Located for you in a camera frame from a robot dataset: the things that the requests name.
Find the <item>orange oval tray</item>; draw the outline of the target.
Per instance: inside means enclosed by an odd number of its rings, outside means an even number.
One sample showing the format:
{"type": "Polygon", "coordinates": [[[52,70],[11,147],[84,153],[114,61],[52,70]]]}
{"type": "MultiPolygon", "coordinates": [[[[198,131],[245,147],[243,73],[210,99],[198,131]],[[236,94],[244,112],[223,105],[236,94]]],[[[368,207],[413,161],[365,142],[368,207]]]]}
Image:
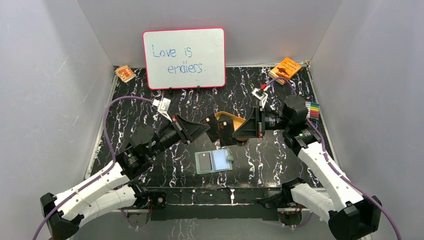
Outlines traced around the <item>orange oval tray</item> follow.
{"type": "MultiPolygon", "coordinates": [[[[220,115],[227,115],[227,116],[229,116],[233,119],[234,131],[237,130],[240,127],[240,125],[245,121],[244,118],[230,114],[230,113],[225,112],[225,111],[219,111],[215,114],[215,117],[216,117],[217,120],[219,119],[220,115]]],[[[236,138],[236,140],[237,140],[237,144],[238,144],[238,143],[241,143],[241,142],[245,142],[248,139],[247,138],[236,138]]]]}

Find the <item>mint green card holder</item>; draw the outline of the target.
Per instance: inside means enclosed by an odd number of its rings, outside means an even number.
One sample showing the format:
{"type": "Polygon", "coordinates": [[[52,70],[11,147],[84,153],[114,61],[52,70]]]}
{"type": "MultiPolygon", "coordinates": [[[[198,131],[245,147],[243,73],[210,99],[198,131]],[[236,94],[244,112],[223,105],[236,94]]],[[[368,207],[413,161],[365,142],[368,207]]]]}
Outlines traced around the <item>mint green card holder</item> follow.
{"type": "Polygon", "coordinates": [[[219,172],[226,172],[226,171],[233,170],[232,163],[234,161],[234,157],[231,155],[231,152],[227,148],[195,152],[194,157],[195,157],[196,173],[198,175],[205,175],[205,174],[219,173],[219,172]],[[207,153],[207,152],[209,152],[211,155],[212,170],[206,171],[206,172],[200,172],[198,155],[200,153],[207,153]]]}

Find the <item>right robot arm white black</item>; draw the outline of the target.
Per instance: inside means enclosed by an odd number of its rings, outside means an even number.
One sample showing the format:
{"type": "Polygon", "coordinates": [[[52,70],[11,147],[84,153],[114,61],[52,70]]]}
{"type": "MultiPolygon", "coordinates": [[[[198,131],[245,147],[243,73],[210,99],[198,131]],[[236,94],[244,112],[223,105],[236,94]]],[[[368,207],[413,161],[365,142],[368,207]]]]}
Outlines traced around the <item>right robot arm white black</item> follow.
{"type": "Polygon", "coordinates": [[[376,232],[381,218],[377,207],[380,200],[376,196],[367,198],[344,181],[345,174],[326,154],[318,130],[307,122],[308,113],[306,101],[292,94],[285,98],[281,114],[267,111],[262,105],[253,107],[232,137],[262,138],[266,130],[282,130],[285,145],[312,170],[327,194],[298,177],[283,183],[280,193],[257,202],[267,208],[304,206],[327,222],[337,240],[357,240],[376,232]]]}

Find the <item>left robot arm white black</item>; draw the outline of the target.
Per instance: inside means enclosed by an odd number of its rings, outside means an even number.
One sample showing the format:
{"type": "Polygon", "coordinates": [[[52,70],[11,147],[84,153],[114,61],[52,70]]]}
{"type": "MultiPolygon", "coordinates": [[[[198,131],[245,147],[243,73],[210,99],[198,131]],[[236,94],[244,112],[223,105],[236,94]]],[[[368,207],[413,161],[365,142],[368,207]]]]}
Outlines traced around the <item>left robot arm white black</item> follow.
{"type": "Polygon", "coordinates": [[[152,202],[136,180],[152,167],[154,158],[177,143],[189,145],[210,126],[173,115],[158,132],[148,125],[138,126],[124,151],[103,169],[80,184],[58,194],[40,198],[45,224],[53,240],[67,240],[89,221],[126,207],[144,208],[152,202]]]}

